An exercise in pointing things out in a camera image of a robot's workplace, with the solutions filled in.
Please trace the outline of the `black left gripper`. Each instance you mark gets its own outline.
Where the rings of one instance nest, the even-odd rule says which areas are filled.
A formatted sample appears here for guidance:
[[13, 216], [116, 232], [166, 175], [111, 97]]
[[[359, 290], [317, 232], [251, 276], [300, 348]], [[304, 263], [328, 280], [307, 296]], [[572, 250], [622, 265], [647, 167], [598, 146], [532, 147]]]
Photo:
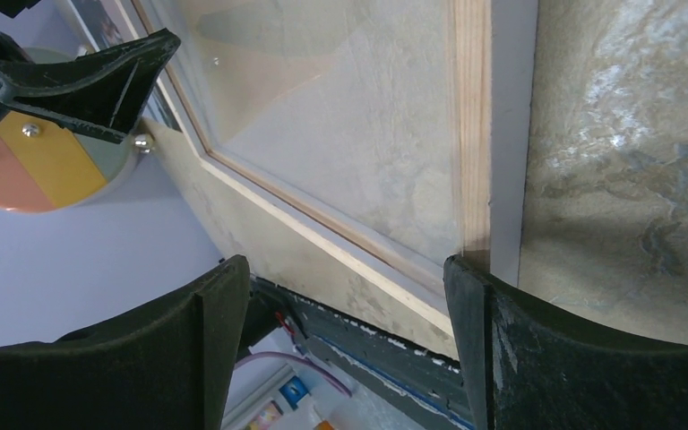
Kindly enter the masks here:
[[119, 144], [137, 126], [180, 46], [169, 30], [60, 63], [39, 64], [0, 32], [0, 122], [11, 111]]

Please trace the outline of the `wooden picture frame with glass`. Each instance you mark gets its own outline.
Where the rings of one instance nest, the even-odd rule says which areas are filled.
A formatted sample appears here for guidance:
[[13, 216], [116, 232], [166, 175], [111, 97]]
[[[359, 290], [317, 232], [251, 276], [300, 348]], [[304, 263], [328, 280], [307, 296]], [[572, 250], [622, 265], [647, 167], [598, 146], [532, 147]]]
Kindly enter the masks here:
[[171, 30], [169, 161], [442, 331], [443, 262], [517, 284], [538, 3], [113, 1]]

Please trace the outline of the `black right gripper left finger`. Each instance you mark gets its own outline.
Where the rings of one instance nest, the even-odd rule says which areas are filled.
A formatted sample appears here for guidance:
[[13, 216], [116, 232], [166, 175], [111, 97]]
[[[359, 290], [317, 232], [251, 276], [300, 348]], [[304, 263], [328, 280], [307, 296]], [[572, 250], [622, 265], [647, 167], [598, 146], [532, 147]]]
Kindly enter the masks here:
[[0, 347], [0, 429], [218, 429], [249, 301], [235, 255], [53, 342]]

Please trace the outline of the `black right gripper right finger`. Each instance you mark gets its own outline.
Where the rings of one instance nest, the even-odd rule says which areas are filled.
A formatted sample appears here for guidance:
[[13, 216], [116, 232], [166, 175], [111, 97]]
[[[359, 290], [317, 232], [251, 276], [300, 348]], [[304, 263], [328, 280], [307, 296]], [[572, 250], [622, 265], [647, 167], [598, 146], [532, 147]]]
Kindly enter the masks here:
[[688, 345], [592, 322], [476, 270], [443, 284], [477, 429], [688, 429]]

